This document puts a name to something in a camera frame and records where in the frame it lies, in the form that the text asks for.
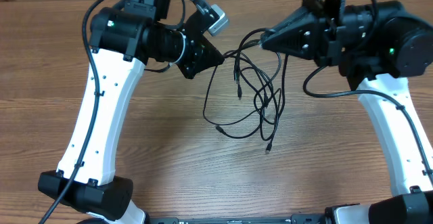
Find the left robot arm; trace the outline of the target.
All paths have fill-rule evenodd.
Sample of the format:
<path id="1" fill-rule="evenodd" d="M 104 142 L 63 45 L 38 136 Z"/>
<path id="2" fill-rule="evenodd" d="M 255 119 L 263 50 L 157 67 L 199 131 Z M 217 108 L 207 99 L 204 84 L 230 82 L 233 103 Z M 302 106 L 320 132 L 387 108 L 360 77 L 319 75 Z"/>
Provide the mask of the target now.
<path id="1" fill-rule="evenodd" d="M 82 23 L 89 73 L 70 143 L 55 170 L 40 174 L 38 189 L 90 215 L 91 223 L 147 223 L 132 201 L 133 182 L 116 175 L 116 151 L 131 96 L 149 59 L 177 66 L 192 79 L 223 63 L 209 36 L 229 23 L 226 13 L 206 0 L 176 25 L 164 23 L 170 0 L 95 2 Z"/>

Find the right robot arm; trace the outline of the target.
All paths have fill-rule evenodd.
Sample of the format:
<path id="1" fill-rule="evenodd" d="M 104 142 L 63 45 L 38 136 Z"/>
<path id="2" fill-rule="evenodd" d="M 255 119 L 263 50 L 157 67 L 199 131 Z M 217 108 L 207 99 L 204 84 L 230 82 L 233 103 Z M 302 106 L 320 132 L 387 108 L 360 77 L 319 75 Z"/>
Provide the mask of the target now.
<path id="1" fill-rule="evenodd" d="M 432 63 L 432 26 L 398 1 L 346 5 L 303 0 L 263 33 L 263 49 L 336 66 L 367 111 L 390 175 L 392 197 L 341 204 L 293 223 L 431 223 L 432 146 L 409 92 L 409 78 Z"/>

